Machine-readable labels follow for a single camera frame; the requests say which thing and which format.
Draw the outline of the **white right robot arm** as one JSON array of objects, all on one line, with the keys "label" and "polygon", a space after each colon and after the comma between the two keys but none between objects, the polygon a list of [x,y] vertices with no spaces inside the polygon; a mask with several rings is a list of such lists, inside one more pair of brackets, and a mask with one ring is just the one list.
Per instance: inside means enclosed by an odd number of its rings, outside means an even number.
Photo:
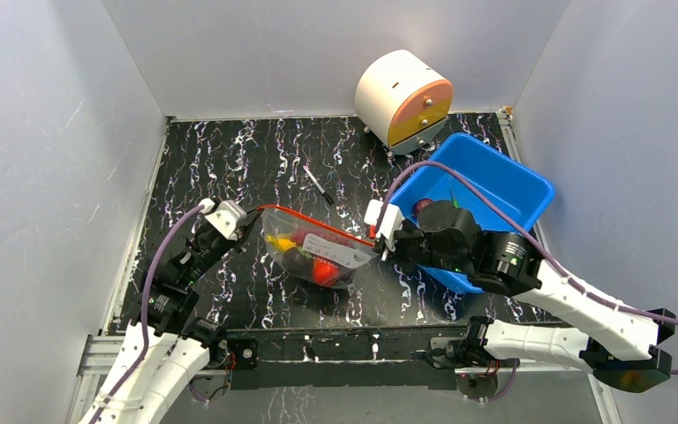
[{"label": "white right robot arm", "polygon": [[416,221],[378,200],[367,206],[375,252],[400,265],[465,276],[484,292],[538,307],[558,327],[471,318],[462,338],[434,342],[424,358],[436,367],[483,366],[496,360],[534,360],[575,368],[630,393],[645,392],[672,374],[660,344],[674,334],[666,309],[630,314],[617,299],[578,290],[525,237],[482,229],[473,214],[450,201],[425,206]]}]

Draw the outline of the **dark mangosteen green leaves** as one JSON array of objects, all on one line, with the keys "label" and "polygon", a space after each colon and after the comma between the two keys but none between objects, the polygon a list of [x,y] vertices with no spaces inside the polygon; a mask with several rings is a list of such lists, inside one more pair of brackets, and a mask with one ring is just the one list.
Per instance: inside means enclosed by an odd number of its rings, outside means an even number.
[{"label": "dark mangosteen green leaves", "polygon": [[313,276],[313,259],[304,255],[298,248],[287,250],[283,256],[285,270],[293,276],[310,280]]}]

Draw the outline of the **yellow banana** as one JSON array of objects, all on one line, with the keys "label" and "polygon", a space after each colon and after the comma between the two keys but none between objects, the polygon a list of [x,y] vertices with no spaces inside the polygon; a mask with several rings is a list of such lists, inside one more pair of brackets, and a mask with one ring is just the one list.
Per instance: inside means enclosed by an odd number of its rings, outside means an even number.
[{"label": "yellow banana", "polygon": [[297,247],[297,244],[290,238],[267,235],[265,240],[277,253],[280,254]]}]

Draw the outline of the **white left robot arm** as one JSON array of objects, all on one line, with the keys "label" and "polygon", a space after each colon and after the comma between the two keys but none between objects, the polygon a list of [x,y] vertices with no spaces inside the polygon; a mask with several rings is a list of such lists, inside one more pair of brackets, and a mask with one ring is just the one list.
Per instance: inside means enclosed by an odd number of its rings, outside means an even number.
[{"label": "white left robot arm", "polygon": [[171,227],[154,253],[134,316],[82,423],[159,423],[205,367],[232,354],[224,329],[192,318],[196,283],[227,253],[242,251],[259,208],[205,199]]}]

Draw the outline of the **clear zip top bag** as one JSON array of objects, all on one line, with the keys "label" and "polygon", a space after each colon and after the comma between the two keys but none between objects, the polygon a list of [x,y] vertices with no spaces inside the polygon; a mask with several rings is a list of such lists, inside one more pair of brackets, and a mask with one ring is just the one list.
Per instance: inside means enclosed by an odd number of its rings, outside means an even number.
[{"label": "clear zip top bag", "polygon": [[[333,290],[343,290],[352,285],[356,271],[374,260],[377,254],[373,245],[348,233],[337,230],[327,224],[312,219],[293,209],[278,206],[262,206],[260,221],[262,235],[268,254],[280,268],[290,276],[283,265],[283,254],[277,253],[265,240],[267,235],[290,238],[297,248],[313,260],[331,261],[341,269]],[[310,280],[293,276],[307,283],[317,285]]]}]

